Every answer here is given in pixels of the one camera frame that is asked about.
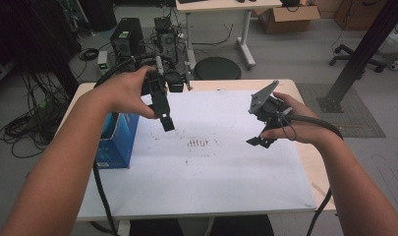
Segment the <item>large brown cardboard box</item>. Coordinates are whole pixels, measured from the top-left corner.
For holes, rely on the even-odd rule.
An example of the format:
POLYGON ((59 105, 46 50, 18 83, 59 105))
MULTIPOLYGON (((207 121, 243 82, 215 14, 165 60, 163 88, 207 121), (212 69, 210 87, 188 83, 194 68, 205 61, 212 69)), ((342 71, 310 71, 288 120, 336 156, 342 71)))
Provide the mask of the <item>large brown cardboard box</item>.
POLYGON ((368 30, 387 0, 342 0, 335 23, 342 30, 368 30))

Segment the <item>black round stool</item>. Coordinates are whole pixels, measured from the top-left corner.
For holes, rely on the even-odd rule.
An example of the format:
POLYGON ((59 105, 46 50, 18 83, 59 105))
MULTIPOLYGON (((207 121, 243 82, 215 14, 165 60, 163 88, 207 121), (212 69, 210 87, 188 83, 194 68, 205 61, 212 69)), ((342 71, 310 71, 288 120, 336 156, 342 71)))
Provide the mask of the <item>black round stool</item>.
POLYGON ((238 80, 242 76, 241 68, 232 60, 224 57, 208 57, 195 65, 198 80, 238 80))

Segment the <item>person's left hand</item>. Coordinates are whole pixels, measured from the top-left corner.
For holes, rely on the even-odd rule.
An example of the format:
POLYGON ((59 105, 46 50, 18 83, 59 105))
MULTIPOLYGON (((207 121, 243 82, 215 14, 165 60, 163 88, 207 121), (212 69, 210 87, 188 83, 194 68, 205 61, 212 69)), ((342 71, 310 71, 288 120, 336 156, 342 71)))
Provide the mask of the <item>person's left hand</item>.
POLYGON ((135 72, 113 76, 83 96, 86 106, 103 116, 110 112, 122 112, 156 119, 154 111, 141 99, 142 84, 148 72, 154 72, 154 69, 143 66, 135 72))

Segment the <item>small white device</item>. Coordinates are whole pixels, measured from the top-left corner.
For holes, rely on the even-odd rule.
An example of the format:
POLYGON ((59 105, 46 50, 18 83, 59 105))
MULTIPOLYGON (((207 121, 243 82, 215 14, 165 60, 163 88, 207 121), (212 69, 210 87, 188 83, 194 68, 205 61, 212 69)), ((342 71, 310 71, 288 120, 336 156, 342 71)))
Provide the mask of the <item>small white device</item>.
POLYGON ((109 69, 108 66, 108 52, 101 50, 97 57, 97 67, 100 72, 106 72, 109 69))

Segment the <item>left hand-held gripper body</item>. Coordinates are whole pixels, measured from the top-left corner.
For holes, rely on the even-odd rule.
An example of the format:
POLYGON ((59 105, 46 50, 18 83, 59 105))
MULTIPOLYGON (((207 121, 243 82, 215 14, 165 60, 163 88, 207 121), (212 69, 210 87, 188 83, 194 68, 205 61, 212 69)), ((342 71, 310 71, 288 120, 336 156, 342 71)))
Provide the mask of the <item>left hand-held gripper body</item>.
POLYGON ((170 105, 167 99, 167 92, 182 92, 184 87, 191 90, 190 80, 185 74, 179 73, 176 69, 165 69, 165 59, 155 56, 156 70, 147 72, 142 85, 142 95, 149 94, 151 105, 149 106, 156 115, 169 115, 170 105))

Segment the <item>grey floor mat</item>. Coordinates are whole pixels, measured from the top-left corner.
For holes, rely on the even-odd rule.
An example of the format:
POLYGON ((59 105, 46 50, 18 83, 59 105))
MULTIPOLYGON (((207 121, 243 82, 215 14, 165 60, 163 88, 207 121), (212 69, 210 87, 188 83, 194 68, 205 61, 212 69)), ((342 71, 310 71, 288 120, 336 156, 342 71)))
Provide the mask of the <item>grey floor mat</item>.
POLYGON ((327 95, 331 84, 297 84, 297 89, 304 103, 322 120, 338 128, 344 138, 385 138, 354 88, 345 94, 336 112, 323 111, 318 102, 327 95))

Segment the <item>white table mat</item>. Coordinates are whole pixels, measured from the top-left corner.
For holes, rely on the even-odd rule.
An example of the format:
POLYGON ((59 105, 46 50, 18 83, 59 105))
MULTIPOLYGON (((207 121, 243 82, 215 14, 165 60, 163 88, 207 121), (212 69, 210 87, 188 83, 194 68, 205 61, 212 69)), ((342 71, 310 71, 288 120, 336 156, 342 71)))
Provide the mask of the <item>white table mat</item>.
POLYGON ((251 146, 263 125, 248 90, 171 93, 174 130, 140 119, 129 167, 100 179, 115 218, 310 211, 315 202, 295 145, 251 146))

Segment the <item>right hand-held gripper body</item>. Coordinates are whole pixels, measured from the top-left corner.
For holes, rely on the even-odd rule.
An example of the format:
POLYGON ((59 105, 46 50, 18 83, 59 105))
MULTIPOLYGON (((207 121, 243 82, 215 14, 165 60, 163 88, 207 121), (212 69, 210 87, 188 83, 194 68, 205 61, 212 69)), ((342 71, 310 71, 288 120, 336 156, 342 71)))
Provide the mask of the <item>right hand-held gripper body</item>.
POLYGON ((273 96, 278 85, 278 81, 273 81, 270 85, 252 94, 249 113, 254 114, 258 121, 265 124, 264 131, 288 125, 285 116, 291 111, 291 108, 283 100, 273 96))

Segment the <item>person's dark trousers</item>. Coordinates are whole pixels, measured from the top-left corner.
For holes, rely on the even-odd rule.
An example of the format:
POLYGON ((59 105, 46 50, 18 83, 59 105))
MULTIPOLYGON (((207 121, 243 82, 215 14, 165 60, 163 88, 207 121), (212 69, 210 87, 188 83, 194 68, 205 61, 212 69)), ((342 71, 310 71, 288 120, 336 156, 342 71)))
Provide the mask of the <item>person's dark trousers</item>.
MULTIPOLYGON (((186 236, 179 220, 144 219, 131 222, 130 236, 186 236)), ((208 236, 274 236, 266 214, 216 216, 208 236)))

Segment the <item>black computer tower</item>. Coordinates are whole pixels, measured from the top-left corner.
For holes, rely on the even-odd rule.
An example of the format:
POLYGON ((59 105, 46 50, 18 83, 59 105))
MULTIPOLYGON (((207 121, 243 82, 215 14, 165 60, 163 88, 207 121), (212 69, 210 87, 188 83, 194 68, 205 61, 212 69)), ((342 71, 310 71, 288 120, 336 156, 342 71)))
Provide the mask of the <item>black computer tower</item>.
POLYGON ((135 56, 146 52, 142 45, 143 34, 138 18, 123 18, 110 37, 115 52, 121 56, 135 56))

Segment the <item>black curtain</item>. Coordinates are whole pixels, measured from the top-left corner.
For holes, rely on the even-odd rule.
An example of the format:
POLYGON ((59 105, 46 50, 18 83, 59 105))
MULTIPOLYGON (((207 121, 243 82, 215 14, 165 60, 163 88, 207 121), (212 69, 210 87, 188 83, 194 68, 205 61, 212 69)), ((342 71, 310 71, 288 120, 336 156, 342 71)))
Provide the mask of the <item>black curtain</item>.
POLYGON ((0 37, 31 73, 71 76, 81 49, 56 0, 0 0, 0 37))

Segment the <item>blue cardboard box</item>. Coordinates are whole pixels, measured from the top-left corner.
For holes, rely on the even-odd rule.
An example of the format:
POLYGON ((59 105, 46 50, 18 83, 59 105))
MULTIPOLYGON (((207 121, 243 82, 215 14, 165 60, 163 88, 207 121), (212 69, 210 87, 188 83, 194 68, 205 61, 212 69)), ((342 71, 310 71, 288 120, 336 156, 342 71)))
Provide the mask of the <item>blue cardboard box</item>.
POLYGON ((99 168, 130 166, 138 122, 138 114, 109 113, 106 116, 95 157, 99 168))

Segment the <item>person's right hand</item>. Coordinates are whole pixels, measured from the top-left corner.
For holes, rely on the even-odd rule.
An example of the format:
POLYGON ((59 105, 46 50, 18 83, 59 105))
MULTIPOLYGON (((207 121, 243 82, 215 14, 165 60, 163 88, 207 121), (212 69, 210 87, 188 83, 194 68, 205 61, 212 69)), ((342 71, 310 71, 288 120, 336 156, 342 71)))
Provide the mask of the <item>person's right hand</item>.
MULTIPOLYGON (((288 106, 292 107, 292 112, 296 115, 316 118, 316 115, 302 102, 298 101, 289 94, 274 92, 273 95, 283 100, 288 106)), ((303 144, 317 146, 322 144, 327 138, 334 134, 318 125, 303 121, 293 121, 285 128, 271 129, 260 134, 265 139, 290 139, 303 144)))

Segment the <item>open brown cardboard box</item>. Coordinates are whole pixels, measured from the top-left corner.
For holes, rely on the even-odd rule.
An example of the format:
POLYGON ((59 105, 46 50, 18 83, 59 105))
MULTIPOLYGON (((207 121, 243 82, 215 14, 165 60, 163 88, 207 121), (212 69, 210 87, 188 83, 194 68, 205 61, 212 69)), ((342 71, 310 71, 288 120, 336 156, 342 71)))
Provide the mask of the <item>open brown cardboard box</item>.
POLYGON ((266 33, 306 31, 312 20, 320 19, 316 5, 255 10, 255 13, 258 23, 266 33))

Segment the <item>open computer case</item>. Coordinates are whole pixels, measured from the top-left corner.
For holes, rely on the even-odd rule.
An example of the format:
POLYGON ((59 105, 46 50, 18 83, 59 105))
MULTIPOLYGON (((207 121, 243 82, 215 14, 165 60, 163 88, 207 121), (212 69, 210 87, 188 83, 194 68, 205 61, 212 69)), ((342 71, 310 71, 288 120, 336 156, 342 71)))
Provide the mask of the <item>open computer case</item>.
POLYGON ((178 62, 177 34, 172 27, 169 17, 154 19, 154 28, 157 36, 157 46, 160 52, 169 57, 173 63, 178 62))

